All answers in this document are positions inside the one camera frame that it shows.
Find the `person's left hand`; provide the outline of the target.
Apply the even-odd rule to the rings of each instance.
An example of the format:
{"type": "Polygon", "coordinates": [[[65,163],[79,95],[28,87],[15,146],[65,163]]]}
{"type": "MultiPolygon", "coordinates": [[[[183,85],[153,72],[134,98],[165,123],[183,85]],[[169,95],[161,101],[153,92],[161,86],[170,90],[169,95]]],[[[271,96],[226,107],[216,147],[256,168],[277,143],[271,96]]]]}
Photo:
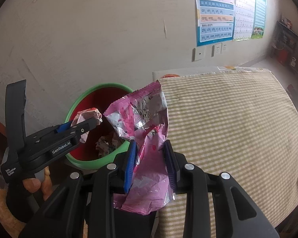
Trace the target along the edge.
{"type": "Polygon", "coordinates": [[[24,188],[30,193],[35,193],[41,190],[44,201],[46,201],[53,193],[49,167],[44,168],[44,180],[42,182],[37,178],[28,178],[23,180],[22,183],[24,188]]]}

